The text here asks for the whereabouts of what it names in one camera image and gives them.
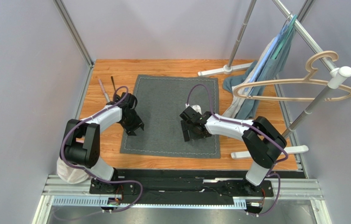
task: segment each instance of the gray mat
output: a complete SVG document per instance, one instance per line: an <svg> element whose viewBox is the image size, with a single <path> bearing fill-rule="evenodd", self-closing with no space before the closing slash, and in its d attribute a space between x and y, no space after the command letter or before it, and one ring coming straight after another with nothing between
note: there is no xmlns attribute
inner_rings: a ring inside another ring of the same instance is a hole
<svg viewBox="0 0 351 224"><path fill-rule="evenodd" d="M123 133L120 153L188 158L220 158L218 135L184 142L180 114L190 89L196 84L209 87L214 112L218 113L217 78L183 78L138 75L133 94L138 99L136 112L145 123L137 136ZM202 86L192 92L190 105L200 105L209 111L209 99Z"/></svg>

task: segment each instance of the wooden hanger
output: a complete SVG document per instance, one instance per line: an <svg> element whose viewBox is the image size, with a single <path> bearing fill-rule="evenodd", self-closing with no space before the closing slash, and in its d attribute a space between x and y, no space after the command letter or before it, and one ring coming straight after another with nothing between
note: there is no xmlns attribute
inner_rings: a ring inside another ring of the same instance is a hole
<svg viewBox="0 0 351 224"><path fill-rule="evenodd" d="M309 73L304 78L288 78L288 79L277 79L277 80L267 80L261 82L253 82L253 83L242 83L235 87L233 90L233 95L240 98L246 99L258 99L258 100L275 100L275 101L312 101L315 98L298 98L298 97L266 97L266 96L245 96L239 94L239 91L243 93L245 88L254 87L254 86L263 86L263 85L273 85L273 84L295 84L295 83L305 83L305 84L316 84L316 85L327 85L329 81L320 80L320 79L311 79L318 68L312 67L312 63L322 57L330 57L332 61L338 60L338 54L334 51L327 50L322 51L313 55L310 59L308 59L307 63L305 64L305 70ZM348 92L347 95L341 97L334 97L334 98L326 98L325 101L338 101L343 100L351 97L351 87L346 85L340 85L339 89Z"/></svg>

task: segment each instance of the wooden table surface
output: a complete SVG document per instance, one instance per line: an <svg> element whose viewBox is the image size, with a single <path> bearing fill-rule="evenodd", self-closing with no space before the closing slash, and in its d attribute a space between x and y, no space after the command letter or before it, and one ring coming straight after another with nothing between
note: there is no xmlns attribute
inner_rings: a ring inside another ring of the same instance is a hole
<svg viewBox="0 0 351 224"><path fill-rule="evenodd" d="M235 60L234 64L249 63L251 60ZM88 117L101 110L106 101L98 83L100 78L106 92L112 98L113 86L126 85L132 93L139 74L174 77L196 77L198 71L221 68L227 60L97 60L88 86L87 94L80 118ZM227 75L216 75L219 84L220 114L232 102L232 94L222 88ZM264 95L275 96L273 86L265 89ZM286 129L279 103L276 101L261 101L256 116L266 117L281 133ZM192 159L164 156L149 156L137 154L121 154L120 145L123 128L114 124L101 134L101 157L115 168L158 168L158 169L215 169L237 170L249 169L252 159L233 160L230 153L247 151L242 141L220 136L220 159ZM296 170L295 157L278 164L275 169Z"/></svg>

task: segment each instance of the teal garment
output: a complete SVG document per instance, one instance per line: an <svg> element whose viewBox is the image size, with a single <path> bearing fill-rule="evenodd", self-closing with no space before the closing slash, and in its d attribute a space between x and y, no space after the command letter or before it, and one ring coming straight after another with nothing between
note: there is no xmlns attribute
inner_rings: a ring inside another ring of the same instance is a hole
<svg viewBox="0 0 351 224"><path fill-rule="evenodd" d="M289 55L291 42L293 40L294 34L295 34L295 30L293 29L290 33L290 36L285 41L285 44L283 45L276 59L268 59L264 68L262 69L260 76L257 78L257 82L272 80L279 72L283 71L283 68L285 66L286 60ZM232 86L236 86L244 82L244 80L246 79L248 74L253 70L253 68L254 66L251 65L244 75L232 76L232 77L226 78L224 80L223 88L232 93ZM264 92L264 88L265 86L253 87L249 95L262 96ZM259 106L259 103L260 103L259 100L245 99L242 106L240 107L239 112L236 114L234 118L241 119L241 120L254 119L256 116L256 111Z"/></svg>

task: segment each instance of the white wall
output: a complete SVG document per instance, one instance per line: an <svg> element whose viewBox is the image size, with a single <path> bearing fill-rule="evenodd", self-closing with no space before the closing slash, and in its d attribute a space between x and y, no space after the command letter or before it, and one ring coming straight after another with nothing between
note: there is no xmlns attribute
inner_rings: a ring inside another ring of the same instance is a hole
<svg viewBox="0 0 351 224"><path fill-rule="evenodd" d="M323 50L334 50L337 66L351 66L351 1L316 1L303 25ZM304 65L313 52L297 35L281 77L302 77ZM328 71L317 62L319 75L329 80ZM351 78L345 82L351 86ZM283 86L287 96L315 96L311 86ZM289 103L294 118L307 104ZM311 177L318 178L333 223L351 223L351 98L323 103L297 129Z"/></svg>
<svg viewBox="0 0 351 224"><path fill-rule="evenodd" d="M31 223L85 64L53 1L0 1L0 223Z"/></svg>
<svg viewBox="0 0 351 224"><path fill-rule="evenodd" d="M303 0L285 0L297 13ZM64 0L94 59L227 59L250 0ZM285 21L258 0L236 58L259 58Z"/></svg>

